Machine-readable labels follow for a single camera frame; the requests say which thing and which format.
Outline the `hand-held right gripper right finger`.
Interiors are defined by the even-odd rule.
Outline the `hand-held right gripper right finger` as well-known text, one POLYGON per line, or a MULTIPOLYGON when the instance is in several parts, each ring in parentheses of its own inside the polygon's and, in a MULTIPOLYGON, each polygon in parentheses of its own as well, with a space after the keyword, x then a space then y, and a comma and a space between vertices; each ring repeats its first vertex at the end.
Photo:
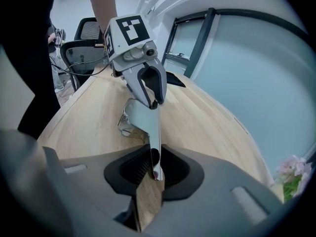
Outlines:
POLYGON ((151 237, 261 237, 281 201, 229 161, 163 146, 167 188, 144 230, 151 237))

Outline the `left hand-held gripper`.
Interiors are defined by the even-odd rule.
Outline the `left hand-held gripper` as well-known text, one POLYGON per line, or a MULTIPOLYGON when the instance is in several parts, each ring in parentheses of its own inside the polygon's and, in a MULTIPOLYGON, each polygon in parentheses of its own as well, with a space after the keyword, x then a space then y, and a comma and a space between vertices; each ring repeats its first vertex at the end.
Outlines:
POLYGON ((156 59, 155 39, 149 22, 139 14, 112 18, 104 33, 113 76, 123 75, 134 97, 149 108, 152 103, 145 87, 160 105, 167 91, 166 70, 156 59))

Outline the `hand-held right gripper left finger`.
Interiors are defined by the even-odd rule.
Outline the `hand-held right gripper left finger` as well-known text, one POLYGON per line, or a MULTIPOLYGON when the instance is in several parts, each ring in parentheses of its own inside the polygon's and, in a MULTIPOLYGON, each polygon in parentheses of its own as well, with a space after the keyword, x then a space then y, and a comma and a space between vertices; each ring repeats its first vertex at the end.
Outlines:
POLYGON ((150 237, 114 221, 70 181, 57 153, 17 130, 0 130, 0 180, 33 237, 150 237))

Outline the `small metal clip object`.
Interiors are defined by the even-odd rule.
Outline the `small metal clip object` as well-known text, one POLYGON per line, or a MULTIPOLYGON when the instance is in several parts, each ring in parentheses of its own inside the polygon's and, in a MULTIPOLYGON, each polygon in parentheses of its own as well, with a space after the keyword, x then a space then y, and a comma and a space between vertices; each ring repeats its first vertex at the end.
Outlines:
POLYGON ((123 115, 119 120, 118 129, 123 136, 143 140, 148 139, 152 157, 153 177, 162 181, 160 111, 157 101, 154 101, 152 107, 149 108, 138 99, 128 99, 123 108, 123 115))

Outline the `person's left forearm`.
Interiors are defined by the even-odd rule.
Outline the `person's left forearm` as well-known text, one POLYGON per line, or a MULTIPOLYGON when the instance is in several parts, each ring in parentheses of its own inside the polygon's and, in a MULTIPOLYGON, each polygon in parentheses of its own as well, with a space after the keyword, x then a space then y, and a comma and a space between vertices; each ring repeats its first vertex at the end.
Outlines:
POLYGON ((115 0, 90 0, 95 18, 104 33, 112 18, 117 17, 115 0))

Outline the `black mouse pad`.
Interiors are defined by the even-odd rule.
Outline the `black mouse pad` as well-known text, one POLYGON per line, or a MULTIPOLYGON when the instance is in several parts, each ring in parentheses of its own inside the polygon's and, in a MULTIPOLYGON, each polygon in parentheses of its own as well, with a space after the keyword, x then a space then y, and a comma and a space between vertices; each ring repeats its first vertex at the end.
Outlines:
POLYGON ((180 81, 173 73, 166 72, 167 83, 179 87, 186 87, 185 84, 180 81))

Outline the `wooden desk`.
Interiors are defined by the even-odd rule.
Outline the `wooden desk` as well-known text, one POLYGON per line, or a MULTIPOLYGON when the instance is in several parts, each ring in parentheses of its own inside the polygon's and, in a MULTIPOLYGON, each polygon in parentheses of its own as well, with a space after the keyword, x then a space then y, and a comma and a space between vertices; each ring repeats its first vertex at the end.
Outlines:
POLYGON ((162 63, 164 64, 166 59, 176 61, 186 66, 186 70, 184 72, 184 76, 191 77, 193 74, 194 68, 198 64, 198 61, 202 55, 203 49, 206 45, 206 41, 209 37, 209 33, 211 30, 212 23, 216 15, 223 15, 223 16, 240 16, 240 17, 247 17, 262 20, 274 25, 277 25, 281 28, 286 29, 287 31, 291 32, 292 34, 296 35, 300 39, 302 39, 306 44, 310 46, 313 51, 316 51, 316 40, 308 33, 304 32, 299 27, 295 26, 294 24, 271 14, 259 12, 255 10, 249 9, 232 9, 232 8, 225 8, 225 9, 214 9, 209 8, 207 11, 193 13, 187 16, 183 16, 180 18, 175 18, 171 32, 164 50, 164 54, 162 57, 162 63), (181 54, 174 55, 170 54, 172 43, 176 36, 176 31, 181 24, 190 23, 194 21, 202 21, 202 26, 197 36, 196 43, 193 47, 192 53, 189 58, 185 58, 181 56, 181 54))

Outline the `black mesh office chair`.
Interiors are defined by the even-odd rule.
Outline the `black mesh office chair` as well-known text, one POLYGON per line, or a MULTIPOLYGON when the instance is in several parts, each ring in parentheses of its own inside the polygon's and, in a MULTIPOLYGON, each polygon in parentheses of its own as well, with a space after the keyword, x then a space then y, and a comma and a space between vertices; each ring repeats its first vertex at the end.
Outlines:
POLYGON ((74 40, 102 41, 102 32, 95 17, 81 19, 76 30, 74 40))
POLYGON ((94 73, 95 66, 107 63, 107 52, 96 40, 74 40, 60 48, 61 57, 70 73, 72 86, 77 91, 94 73))

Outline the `person's black clothing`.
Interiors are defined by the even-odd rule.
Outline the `person's black clothing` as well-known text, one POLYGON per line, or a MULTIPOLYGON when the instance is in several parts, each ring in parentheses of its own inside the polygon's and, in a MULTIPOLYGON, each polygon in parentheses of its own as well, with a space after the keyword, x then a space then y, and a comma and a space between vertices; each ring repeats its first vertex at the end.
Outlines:
POLYGON ((38 139, 60 109, 48 48, 54 0, 0 0, 0 44, 35 97, 18 130, 38 139))

